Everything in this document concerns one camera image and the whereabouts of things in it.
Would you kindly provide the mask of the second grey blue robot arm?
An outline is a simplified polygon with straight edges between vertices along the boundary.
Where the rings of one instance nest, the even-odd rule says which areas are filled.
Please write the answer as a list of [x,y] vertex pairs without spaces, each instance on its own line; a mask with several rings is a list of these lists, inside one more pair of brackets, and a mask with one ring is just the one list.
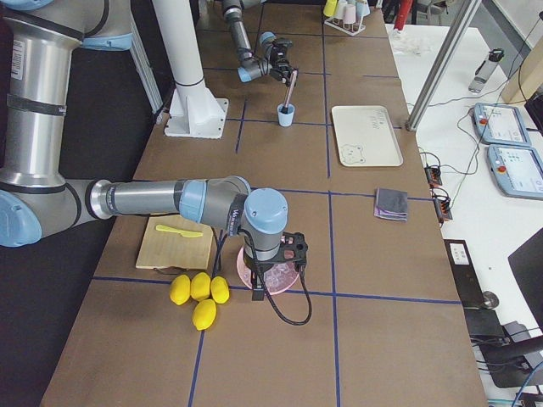
[[270,31],[259,39],[263,57],[255,54],[245,29],[243,14],[247,8],[263,1],[226,0],[221,2],[222,18],[228,25],[238,57],[238,77],[246,83],[266,75],[290,86],[296,69],[288,61],[288,50],[293,43],[288,38],[277,37]]

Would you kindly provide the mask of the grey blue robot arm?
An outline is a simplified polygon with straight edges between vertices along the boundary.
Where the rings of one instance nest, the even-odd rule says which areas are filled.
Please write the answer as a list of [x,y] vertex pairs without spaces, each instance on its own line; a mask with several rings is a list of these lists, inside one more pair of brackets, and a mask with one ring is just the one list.
[[[293,87],[297,70],[280,54],[283,42],[263,36],[266,59],[255,59],[243,10],[265,1],[222,1],[241,67],[241,81],[268,72]],[[1,1],[14,35],[4,164],[1,168],[1,246],[20,247],[90,220],[179,213],[183,218],[244,236],[244,265],[252,299],[269,297],[265,273],[281,264],[301,272],[284,231],[285,197],[270,188],[251,192],[239,176],[180,181],[65,180],[59,156],[73,50],[124,51],[132,46],[131,1]],[[153,1],[176,90],[166,131],[171,137],[220,138],[226,99],[204,81],[190,1]]]

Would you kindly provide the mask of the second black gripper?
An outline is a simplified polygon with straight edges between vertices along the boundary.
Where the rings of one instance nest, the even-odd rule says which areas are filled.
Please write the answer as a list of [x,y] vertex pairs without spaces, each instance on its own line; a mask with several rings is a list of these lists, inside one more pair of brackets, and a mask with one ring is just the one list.
[[290,87],[294,68],[288,61],[287,53],[293,43],[287,38],[276,38],[271,44],[271,76]]

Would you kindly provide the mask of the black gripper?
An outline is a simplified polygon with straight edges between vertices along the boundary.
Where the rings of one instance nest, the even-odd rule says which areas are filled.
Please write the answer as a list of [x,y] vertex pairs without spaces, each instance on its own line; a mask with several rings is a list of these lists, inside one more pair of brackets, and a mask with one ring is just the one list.
[[251,270],[251,292],[253,301],[263,301],[267,293],[265,274],[272,268],[269,262],[261,263],[254,260],[250,266]]

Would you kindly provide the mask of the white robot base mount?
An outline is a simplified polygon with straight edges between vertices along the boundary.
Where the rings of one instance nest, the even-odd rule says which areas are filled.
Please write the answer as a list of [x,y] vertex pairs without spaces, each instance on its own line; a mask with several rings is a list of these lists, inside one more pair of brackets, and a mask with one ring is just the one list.
[[215,98],[205,84],[190,3],[158,0],[153,6],[176,87],[165,134],[221,138],[228,101]]

